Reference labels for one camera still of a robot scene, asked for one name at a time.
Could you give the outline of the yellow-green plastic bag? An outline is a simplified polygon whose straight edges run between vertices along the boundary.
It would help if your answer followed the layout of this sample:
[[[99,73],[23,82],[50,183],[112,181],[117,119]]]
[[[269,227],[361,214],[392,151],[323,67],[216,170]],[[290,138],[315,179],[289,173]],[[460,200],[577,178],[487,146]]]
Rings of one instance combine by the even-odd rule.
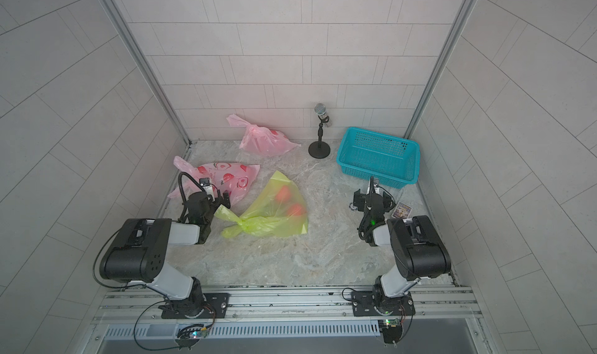
[[[232,238],[246,233],[255,237],[292,237],[308,232],[306,200],[298,186],[280,171],[269,179],[261,194],[240,216],[225,206],[215,217],[232,225],[222,237]]]

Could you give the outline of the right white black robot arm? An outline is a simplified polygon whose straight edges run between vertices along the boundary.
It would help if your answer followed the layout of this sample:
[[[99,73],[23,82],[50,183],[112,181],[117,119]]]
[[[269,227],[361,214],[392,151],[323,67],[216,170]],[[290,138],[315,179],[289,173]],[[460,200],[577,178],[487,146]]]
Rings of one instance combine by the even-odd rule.
[[[374,284],[373,306],[381,315],[406,315],[410,290],[421,279],[449,273],[449,253],[426,215],[385,218],[397,202],[374,177],[366,192],[354,193],[352,206],[363,213],[359,238],[372,247],[388,245],[393,252],[395,265]]]

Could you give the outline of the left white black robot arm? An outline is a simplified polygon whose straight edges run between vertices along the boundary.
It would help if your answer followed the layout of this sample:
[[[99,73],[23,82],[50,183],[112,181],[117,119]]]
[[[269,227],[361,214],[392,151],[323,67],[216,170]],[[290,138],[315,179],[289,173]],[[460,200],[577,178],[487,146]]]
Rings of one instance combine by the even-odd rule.
[[[230,193],[209,178],[180,172],[177,178],[183,210],[178,221],[169,218],[132,218],[102,247],[93,263],[96,282],[121,283],[122,289],[145,287],[164,298],[163,319],[224,318],[228,293],[207,293],[200,281],[166,262],[169,246],[203,245],[220,206],[230,208]]]

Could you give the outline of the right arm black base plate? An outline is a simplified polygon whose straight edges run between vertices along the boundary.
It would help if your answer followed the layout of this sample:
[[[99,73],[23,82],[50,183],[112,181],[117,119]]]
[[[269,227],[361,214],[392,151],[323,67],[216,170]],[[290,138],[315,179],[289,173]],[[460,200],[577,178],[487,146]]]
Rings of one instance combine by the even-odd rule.
[[[416,315],[410,293],[402,297],[386,297],[382,292],[351,292],[353,314],[356,317],[410,317]]]

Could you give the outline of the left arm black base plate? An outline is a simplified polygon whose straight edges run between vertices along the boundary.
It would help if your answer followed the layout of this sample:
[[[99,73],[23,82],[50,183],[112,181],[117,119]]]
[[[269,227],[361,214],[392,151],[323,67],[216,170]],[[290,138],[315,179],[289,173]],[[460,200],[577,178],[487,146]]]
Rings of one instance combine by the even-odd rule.
[[[228,293],[191,294],[181,301],[167,301],[159,306],[162,319],[225,318],[229,304]]]

